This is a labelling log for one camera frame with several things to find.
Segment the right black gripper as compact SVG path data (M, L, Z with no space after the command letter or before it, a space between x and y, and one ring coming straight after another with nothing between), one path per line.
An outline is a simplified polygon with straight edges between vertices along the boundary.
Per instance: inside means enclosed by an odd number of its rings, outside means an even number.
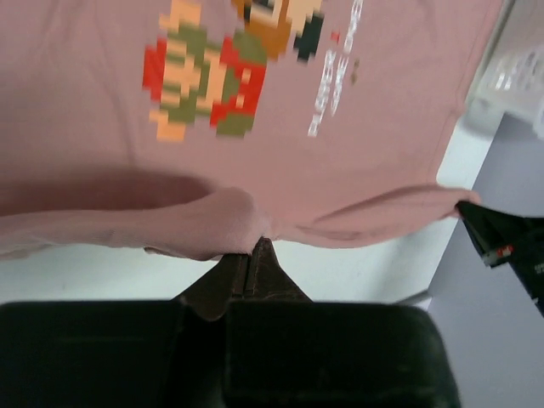
M543 218L523 217L460 201L456 210L473 243L489 268L509 264L543 311Z

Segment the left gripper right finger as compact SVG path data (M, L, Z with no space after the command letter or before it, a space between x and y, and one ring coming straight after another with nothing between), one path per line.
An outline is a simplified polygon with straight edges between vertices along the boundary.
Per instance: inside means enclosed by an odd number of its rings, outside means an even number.
M315 303L253 250L249 297L225 314L228 407L458 407L442 337L409 305Z

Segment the pink mario t shirt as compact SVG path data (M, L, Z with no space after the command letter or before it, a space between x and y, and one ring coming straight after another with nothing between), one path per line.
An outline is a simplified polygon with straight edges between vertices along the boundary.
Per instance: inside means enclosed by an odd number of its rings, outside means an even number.
M4 1L1 254L354 248L437 172L499 1Z

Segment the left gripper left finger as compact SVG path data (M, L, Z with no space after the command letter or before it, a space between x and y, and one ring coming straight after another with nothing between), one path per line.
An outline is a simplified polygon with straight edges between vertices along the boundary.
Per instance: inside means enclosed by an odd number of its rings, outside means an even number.
M161 407L186 311L229 299L248 257L226 255L174 300L18 302L1 307L3 407Z

